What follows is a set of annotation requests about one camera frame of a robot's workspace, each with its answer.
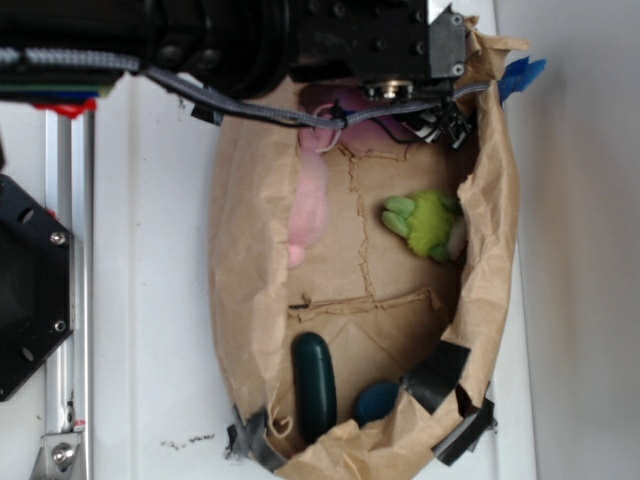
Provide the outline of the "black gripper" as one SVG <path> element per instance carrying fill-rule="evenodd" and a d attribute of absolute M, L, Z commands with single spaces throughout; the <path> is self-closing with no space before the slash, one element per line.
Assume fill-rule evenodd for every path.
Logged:
<path fill-rule="evenodd" d="M 304 1 L 295 82 L 354 87 L 431 143 L 458 149 L 472 131 L 454 104 L 466 28 L 448 1 Z"/>

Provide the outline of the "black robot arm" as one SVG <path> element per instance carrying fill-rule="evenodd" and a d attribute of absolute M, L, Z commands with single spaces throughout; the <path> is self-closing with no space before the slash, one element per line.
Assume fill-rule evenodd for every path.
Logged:
<path fill-rule="evenodd" d="M 1 96 L 73 116 L 141 74 L 215 116 L 459 147 L 465 37 L 446 1 L 5 1 Z"/>

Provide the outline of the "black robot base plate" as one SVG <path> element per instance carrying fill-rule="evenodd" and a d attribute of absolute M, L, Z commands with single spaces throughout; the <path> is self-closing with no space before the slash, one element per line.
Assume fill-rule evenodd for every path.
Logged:
<path fill-rule="evenodd" d="M 71 233 L 1 176 L 1 400 L 71 333 Z"/>

